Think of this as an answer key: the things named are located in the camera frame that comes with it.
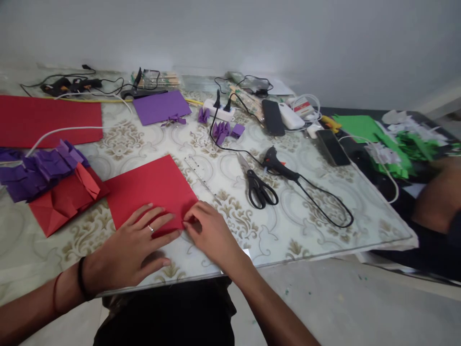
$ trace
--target red paper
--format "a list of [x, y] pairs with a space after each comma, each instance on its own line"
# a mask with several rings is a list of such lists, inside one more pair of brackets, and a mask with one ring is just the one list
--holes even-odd
[[107, 202], [116, 229], [144, 204], [153, 203], [154, 207], [163, 207], [166, 213], [176, 215], [154, 233], [155, 238], [184, 229], [183, 217], [198, 201], [170, 155], [109, 179], [106, 185], [110, 189]]
[[[45, 133], [63, 127], [102, 126], [101, 105], [0, 95], [0, 147], [31, 148]], [[39, 148], [55, 148], [60, 139], [72, 144], [98, 142], [102, 129], [59, 131]]]
[[48, 238], [108, 193], [109, 189], [95, 171], [78, 163], [75, 174], [62, 179], [50, 191], [30, 202], [29, 208]]

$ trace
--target purple origami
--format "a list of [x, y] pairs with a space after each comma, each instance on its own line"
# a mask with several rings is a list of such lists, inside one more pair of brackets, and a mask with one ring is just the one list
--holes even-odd
[[231, 125], [228, 122], [220, 122], [213, 127], [213, 137], [216, 137], [216, 144], [219, 146], [224, 143], [227, 136], [231, 134]]
[[206, 124], [209, 118], [210, 118], [210, 109], [207, 108], [205, 112], [203, 112], [203, 108], [200, 108], [198, 110], [198, 122], [199, 123]]
[[232, 133], [230, 134], [232, 137], [240, 138], [242, 133], [245, 131], [245, 126], [240, 124], [235, 124], [234, 128], [232, 129]]
[[175, 114], [175, 115], [169, 116], [167, 122], [162, 124], [160, 127], [164, 127], [169, 123], [180, 123], [180, 124], [186, 125], [187, 121], [181, 118], [180, 116], [178, 116], [177, 114]]
[[68, 141], [61, 141], [55, 150], [40, 150], [33, 157], [24, 157], [22, 165], [0, 167], [0, 184], [6, 186], [14, 202], [28, 203], [73, 174], [78, 162], [89, 167], [79, 150]]
[[84, 167], [90, 166], [86, 157], [68, 141], [61, 139], [61, 143], [56, 147], [56, 150], [72, 169], [77, 167], [77, 163], [81, 163]]
[[0, 161], [18, 161], [24, 156], [22, 151], [9, 149], [9, 148], [0, 148]]

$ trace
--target black bracelet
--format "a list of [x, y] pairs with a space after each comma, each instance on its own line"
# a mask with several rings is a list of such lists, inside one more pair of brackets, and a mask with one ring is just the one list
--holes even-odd
[[88, 291], [86, 290], [85, 284], [83, 282], [82, 271], [83, 271], [83, 262], [85, 261], [85, 258], [86, 257], [82, 257], [82, 258], [80, 258], [80, 261], [78, 261], [78, 276], [77, 276], [77, 280], [78, 280], [78, 286], [80, 287], [80, 291], [82, 291], [83, 298], [85, 298], [86, 301], [90, 301], [90, 300], [94, 299], [95, 296], [91, 296], [91, 295], [88, 294]]

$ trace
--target yellow cable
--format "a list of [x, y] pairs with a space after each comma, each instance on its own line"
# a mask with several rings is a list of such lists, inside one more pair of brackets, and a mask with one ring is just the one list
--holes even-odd
[[[44, 97], [44, 99], [54, 99], [54, 98], [53, 97]], [[97, 99], [82, 100], [82, 99], [64, 99], [64, 98], [62, 98], [61, 100], [72, 101], [72, 102], [83, 102], [83, 103], [121, 103], [122, 102], [121, 100], [106, 100], [106, 99], [103, 99], [103, 100], [97, 100]], [[187, 102], [190, 102], [190, 103], [203, 105], [203, 102], [196, 101], [194, 99], [185, 99], [185, 100]], [[125, 100], [125, 102], [133, 102], [133, 100], [128, 99], [128, 100]]]

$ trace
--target smartphone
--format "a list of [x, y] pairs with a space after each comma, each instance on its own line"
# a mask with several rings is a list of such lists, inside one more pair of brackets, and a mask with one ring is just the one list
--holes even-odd
[[351, 164], [333, 131], [319, 130], [315, 134], [317, 135], [320, 151], [332, 166], [346, 166]]
[[267, 132], [271, 136], [284, 136], [285, 128], [283, 127], [279, 104], [274, 101], [263, 100], [262, 105]]

